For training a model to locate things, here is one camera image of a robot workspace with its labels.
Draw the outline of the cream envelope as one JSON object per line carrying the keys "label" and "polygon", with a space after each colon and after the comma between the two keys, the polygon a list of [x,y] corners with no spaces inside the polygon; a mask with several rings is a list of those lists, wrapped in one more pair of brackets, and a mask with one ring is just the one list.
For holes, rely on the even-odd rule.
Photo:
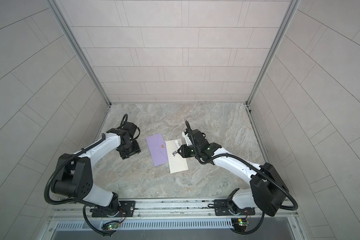
{"label": "cream envelope", "polygon": [[166,141],[166,148],[169,160],[170,173],[173,174],[187,171],[189,169],[187,160],[179,155],[176,155],[175,157],[173,156],[173,152],[177,150],[175,140]]}

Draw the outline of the white glue stick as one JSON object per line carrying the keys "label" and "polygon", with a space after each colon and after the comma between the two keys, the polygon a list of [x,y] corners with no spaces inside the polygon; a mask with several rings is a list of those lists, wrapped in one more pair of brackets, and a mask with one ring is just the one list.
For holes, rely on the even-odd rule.
{"label": "white glue stick", "polygon": [[182,146],[182,140],[181,139],[175,140],[175,145],[176,145],[176,148],[179,149]]}

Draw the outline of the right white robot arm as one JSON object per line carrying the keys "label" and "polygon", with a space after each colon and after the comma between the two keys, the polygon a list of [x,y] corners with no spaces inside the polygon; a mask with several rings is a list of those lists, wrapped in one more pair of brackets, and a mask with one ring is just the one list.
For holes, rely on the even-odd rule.
{"label": "right white robot arm", "polygon": [[184,130],[185,144],[175,151],[182,158],[196,158],[201,164],[212,164],[228,170],[244,180],[250,188],[235,189],[221,205],[233,215],[245,214],[250,208],[259,208],[268,216],[275,216],[286,199],[284,182],[269,163],[254,164],[231,154],[221,145],[209,143],[199,130]]}

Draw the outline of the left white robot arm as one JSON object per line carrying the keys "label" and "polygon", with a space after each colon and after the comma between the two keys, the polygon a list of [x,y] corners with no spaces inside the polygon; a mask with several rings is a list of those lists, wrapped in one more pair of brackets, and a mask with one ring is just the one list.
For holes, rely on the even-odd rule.
{"label": "left white robot arm", "polygon": [[113,150],[118,151],[122,159],[139,154],[139,136],[139,127],[124,122],[118,128],[102,134],[99,140],[88,147],[74,154],[61,155],[55,171],[47,181],[45,201],[50,205],[78,202],[95,207],[103,215],[116,215],[120,211],[118,195],[94,184],[92,168]]}

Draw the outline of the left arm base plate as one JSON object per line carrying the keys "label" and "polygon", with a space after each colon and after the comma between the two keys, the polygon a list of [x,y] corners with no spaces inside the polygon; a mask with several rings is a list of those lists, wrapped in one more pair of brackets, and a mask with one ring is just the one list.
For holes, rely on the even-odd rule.
{"label": "left arm base plate", "polygon": [[121,218],[132,217],[134,214],[135,201],[113,201],[107,207],[95,207],[90,209],[93,218]]}

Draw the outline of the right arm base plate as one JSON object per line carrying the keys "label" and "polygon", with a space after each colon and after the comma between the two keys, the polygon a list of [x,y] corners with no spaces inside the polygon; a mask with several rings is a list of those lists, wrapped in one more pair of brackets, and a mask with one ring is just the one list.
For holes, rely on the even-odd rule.
{"label": "right arm base plate", "polygon": [[255,208],[240,209],[233,201],[214,200],[208,204],[209,208],[214,209],[216,216],[254,216]]}

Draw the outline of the purple envelope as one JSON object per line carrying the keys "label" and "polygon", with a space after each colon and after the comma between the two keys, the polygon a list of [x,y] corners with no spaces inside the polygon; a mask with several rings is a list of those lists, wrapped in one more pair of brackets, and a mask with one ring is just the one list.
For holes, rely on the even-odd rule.
{"label": "purple envelope", "polygon": [[156,134],[146,138],[147,145],[154,163],[154,166],[168,162],[166,143],[162,134]]}

